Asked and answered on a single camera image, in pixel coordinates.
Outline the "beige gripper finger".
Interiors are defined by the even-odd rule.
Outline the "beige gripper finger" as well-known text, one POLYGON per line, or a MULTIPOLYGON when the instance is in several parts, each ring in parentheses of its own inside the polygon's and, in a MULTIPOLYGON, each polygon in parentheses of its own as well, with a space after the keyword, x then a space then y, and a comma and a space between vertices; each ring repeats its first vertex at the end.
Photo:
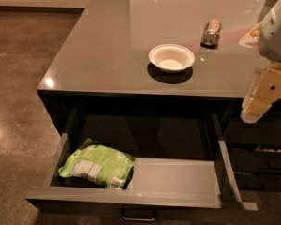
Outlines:
POLYGON ((251 76, 242 103, 241 119, 247 124, 258 120, 281 98, 281 63, 257 67, 251 76))

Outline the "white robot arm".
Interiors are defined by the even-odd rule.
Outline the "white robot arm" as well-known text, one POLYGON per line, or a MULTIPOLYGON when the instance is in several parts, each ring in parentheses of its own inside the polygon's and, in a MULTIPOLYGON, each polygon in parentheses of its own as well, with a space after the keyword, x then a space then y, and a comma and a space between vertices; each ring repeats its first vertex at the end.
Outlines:
POLYGON ((253 124, 281 98, 281 0, 277 0, 239 44, 247 48, 259 46, 259 54, 270 61, 266 68, 255 69, 242 103, 242 120, 253 124))

